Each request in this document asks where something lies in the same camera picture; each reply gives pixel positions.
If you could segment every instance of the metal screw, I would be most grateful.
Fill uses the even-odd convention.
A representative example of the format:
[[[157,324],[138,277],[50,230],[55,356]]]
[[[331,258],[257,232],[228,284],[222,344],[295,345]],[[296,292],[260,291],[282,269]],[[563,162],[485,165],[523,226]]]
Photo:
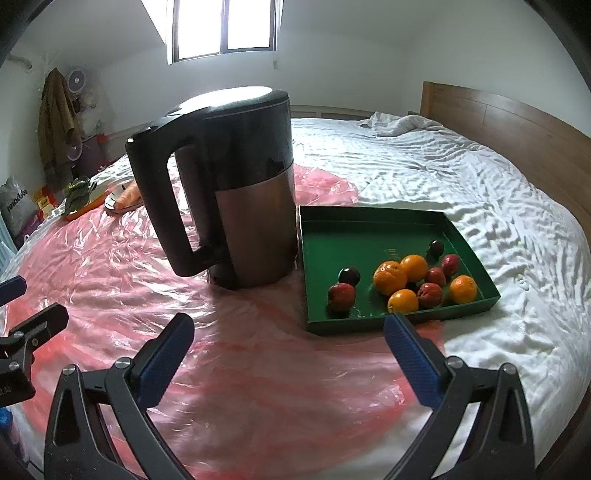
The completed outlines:
[[[129,357],[122,357],[115,361],[115,366],[121,370],[129,367],[131,365],[131,358]]]
[[[62,370],[61,373],[63,373],[64,375],[71,375],[72,373],[74,373],[76,371],[76,366],[73,364],[70,365],[66,365]]]
[[[505,364],[503,365],[503,372],[509,375],[515,375],[517,373],[517,369],[513,364]]]
[[[447,364],[448,364],[448,366],[458,370],[464,366],[464,360],[462,360],[458,356],[450,356],[447,359]]]

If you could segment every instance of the pink plastic sheet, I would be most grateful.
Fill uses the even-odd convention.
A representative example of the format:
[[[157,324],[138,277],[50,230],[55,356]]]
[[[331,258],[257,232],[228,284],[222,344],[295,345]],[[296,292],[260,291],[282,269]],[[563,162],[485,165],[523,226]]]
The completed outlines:
[[[295,168],[299,203],[351,204],[357,192],[321,170]],[[192,226],[173,179],[186,231]],[[68,328],[35,354],[37,395],[24,404],[44,432],[62,367],[108,368],[134,356],[177,312],[195,322],[195,341],[150,416],[200,480],[289,478],[350,459],[380,440],[414,401],[380,333],[320,338],[302,328],[303,276],[227,291],[174,275],[145,208],[109,216],[102,208],[59,220],[25,257],[27,294],[7,311],[7,330],[53,302]],[[421,334],[440,340],[440,326]],[[106,421],[126,464],[137,470],[116,421]]]

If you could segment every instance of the carrot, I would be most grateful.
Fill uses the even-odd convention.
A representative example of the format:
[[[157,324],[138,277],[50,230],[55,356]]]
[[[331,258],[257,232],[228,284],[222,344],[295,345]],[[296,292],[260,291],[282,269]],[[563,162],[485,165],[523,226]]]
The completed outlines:
[[[141,197],[142,194],[139,191],[138,184],[134,180],[128,185],[123,193],[119,195],[119,198],[117,198],[113,207],[115,210],[123,210],[124,208],[128,208],[136,204]]]

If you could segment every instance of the wrinkled white sheet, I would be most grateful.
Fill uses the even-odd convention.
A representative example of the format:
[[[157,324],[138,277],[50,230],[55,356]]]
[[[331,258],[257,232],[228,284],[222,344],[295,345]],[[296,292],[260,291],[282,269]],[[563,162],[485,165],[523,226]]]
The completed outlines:
[[[589,384],[591,254],[574,217],[530,185],[505,158],[420,116],[381,113],[365,122],[293,120],[299,165],[349,179],[360,204],[444,211],[488,270],[502,298],[490,311],[446,322],[448,355],[470,366],[517,365],[539,462],[558,438]],[[130,174],[126,157],[98,175]],[[46,230],[11,262],[4,277]],[[470,429],[470,410],[439,473],[451,468]],[[306,480],[381,480],[412,443],[430,410],[409,407],[384,441],[365,456]],[[42,439],[23,438],[39,458]]]

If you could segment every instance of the kettle body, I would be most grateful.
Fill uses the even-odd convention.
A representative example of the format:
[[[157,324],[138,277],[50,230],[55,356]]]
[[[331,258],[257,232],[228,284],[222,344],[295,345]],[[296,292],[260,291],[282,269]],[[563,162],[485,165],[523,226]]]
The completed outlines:
[[[289,97],[268,87],[182,103],[126,143],[160,244],[177,275],[225,288],[271,284],[297,251]],[[199,247],[192,250],[167,163],[174,153]]]

